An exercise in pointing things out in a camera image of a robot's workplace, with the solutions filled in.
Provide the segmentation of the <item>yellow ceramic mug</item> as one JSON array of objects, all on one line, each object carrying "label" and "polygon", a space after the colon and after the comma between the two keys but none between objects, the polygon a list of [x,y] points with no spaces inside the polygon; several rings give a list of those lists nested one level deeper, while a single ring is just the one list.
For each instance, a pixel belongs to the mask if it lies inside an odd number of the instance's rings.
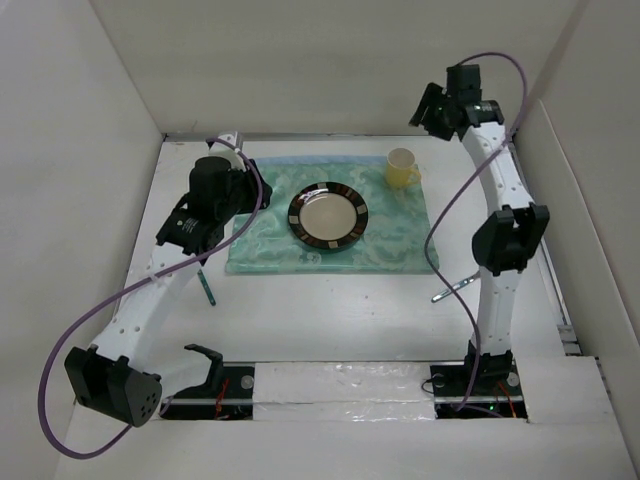
[{"label": "yellow ceramic mug", "polygon": [[406,188],[421,182],[421,174],[415,155],[406,148],[391,150],[386,158],[386,183],[395,189]]}]

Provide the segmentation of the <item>dark rimmed cream plate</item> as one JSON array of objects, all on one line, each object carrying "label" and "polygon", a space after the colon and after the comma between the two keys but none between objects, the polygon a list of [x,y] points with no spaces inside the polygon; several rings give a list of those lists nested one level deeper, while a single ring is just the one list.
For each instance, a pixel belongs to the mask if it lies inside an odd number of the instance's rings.
[{"label": "dark rimmed cream plate", "polygon": [[364,235],[369,209],[360,193],[338,182],[318,182],[299,191],[287,210],[287,223],[304,246],[336,253],[353,247]]}]

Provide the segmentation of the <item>green handled silver fork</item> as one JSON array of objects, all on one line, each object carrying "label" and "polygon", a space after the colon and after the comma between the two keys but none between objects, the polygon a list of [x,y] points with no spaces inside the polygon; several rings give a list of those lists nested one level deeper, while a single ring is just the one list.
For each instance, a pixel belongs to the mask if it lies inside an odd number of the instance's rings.
[{"label": "green handled silver fork", "polygon": [[451,296],[454,292],[459,291],[465,287],[468,287],[469,285],[471,285],[473,282],[475,282],[476,280],[478,280],[480,278],[480,272],[477,271],[476,273],[474,273],[473,275],[466,277],[454,284],[451,285],[450,288],[446,288],[445,290],[439,292],[438,294],[434,295],[431,298],[431,302],[432,303],[437,303],[449,296]]}]

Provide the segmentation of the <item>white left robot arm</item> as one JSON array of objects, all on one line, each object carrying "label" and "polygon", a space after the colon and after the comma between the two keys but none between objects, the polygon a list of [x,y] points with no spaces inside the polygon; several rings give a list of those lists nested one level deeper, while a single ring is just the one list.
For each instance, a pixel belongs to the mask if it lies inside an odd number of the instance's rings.
[{"label": "white left robot arm", "polygon": [[188,357],[170,366],[149,359],[162,325],[182,290],[220,249],[227,223],[268,206],[271,189],[243,156],[237,131],[206,142],[208,152],[189,174],[188,191],[156,235],[145,285],[126,294],[104,330],[86,349],[74,347],[64,366],[79,404],[130,427],[147,423],[161,402],[178,393],[217,394],[223,357],[189,344]]}]

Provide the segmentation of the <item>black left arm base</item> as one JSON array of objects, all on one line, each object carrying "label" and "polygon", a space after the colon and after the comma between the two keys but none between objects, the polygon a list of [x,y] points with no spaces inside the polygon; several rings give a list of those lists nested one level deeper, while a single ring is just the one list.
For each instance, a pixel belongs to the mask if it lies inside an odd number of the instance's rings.
[{"label": "black left arm base", "polygon": [[255,363],[226,363],[214,387],[193,387],[165,401],[164,420],[243,421],[253,419]]}]

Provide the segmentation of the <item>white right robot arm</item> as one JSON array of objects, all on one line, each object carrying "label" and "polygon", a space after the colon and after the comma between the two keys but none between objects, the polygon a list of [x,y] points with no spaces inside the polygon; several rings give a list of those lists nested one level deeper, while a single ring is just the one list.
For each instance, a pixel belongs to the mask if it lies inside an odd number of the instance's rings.
[{"label": "white right robot arm", "polygon": [[447,91],[430,83],[410,120],[430,135],[457,136],[476,167],[488,218],[471,240],[479,266],[478,331],[469,342],[462,381],[473,393],[494,387],[511,368],[511,321],[521,275],[534,256],[550,220],[523,185],[498,104],[481,99],[477,86]]}]

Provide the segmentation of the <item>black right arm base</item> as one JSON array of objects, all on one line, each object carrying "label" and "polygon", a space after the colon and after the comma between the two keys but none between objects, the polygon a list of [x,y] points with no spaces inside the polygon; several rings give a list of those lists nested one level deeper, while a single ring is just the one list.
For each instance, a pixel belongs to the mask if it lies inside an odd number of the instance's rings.
[{"label": "black right arm base", "polygon": [[505,373],[478,372],[469,387],[471,367],[462,361],[429,365],[429,374],[422,381],[421,389],[432,396],[437,420],[528,418],[515,361]]}]

